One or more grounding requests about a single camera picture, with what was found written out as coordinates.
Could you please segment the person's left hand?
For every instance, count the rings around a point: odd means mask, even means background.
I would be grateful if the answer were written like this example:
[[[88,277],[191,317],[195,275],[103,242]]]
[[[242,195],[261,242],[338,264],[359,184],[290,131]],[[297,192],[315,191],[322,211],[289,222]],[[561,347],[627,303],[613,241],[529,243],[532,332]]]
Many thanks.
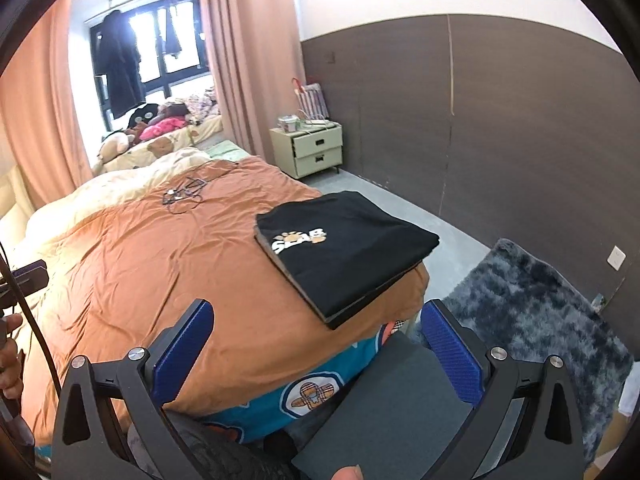
[[[0,387],[7,399],[18,400],[23,392],[21,378],[22,364],[18,358],[16,341],[8,337],[0,351],[1,369]]]

